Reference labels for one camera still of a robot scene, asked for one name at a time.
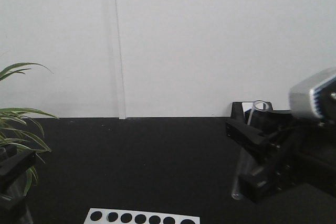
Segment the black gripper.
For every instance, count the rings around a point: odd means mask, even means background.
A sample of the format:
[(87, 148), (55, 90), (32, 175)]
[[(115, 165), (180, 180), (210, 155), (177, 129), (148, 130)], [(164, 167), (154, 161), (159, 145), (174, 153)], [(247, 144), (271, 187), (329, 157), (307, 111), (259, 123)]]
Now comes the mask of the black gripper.
[(261, 202), (302, 184), (335, 196), (335, 121), (296, 119), (289, 111), (272, 110), (257, 126), (227, 119), (225, 127), (256, 162), (238, 175), (247, 199)]

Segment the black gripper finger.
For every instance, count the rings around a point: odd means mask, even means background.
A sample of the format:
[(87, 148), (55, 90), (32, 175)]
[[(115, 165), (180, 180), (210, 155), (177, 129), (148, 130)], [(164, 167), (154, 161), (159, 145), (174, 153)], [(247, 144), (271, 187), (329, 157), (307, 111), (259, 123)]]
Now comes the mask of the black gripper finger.
[(25, 196), (1, 194), (1, 223), (29, 223)]
[(1, 191), (5, 191), (25, 171), (35, 165), (36, 152), (23, 150), (19, 152), (14, 144), (1, 146)]

